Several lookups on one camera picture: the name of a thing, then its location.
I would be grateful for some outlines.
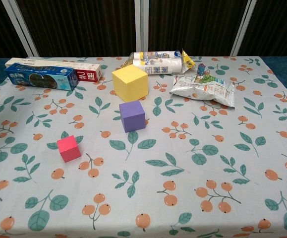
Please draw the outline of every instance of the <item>foam cube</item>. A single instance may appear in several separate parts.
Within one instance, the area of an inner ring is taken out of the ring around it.
[[[57,146],[59,153],[65,163],[81,156],[75,137],[73,135],[58,140]]]
[[[119,109],[125,132],[145,128],[145,113],[139,101],[119,104]]]
[[[112,72],[115,93],[125,102],[148,95],[148,74],[134,65]]]

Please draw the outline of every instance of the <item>table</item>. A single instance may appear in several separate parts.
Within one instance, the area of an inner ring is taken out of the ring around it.
[[[287,89],[259,57],[193,57],[235,83],[235,109],[150,75],[146,128],[130,133],[111,77],[126,57],[47,59],[103,77],[73,92],[1,84],[0,235],[287,237]],[[82,157],[64,163],[68,135]]]

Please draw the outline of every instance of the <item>plastic bag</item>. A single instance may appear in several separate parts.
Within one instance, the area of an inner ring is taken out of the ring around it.
[[[234,85],[210,75],[174,76],[170,93],[194,100],[214,100],[234,107]]]

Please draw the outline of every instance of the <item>pink cube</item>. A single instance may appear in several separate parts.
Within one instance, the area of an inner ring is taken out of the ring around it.
[[[58,140],[57,146],[59,153],[63,157],[65,163],[81,156],[75,137],[73,135]]]

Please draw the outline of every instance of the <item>paper towel roll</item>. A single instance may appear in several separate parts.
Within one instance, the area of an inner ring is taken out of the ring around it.
[[[145,71],[147,74],[180,73],[182,61],[179,59],[134,59],[133,65]]]
[[[151,51],[151,52],[134,52],[133,58],[139,59],[156,59],[156,58],[181,58],[179,51]]]

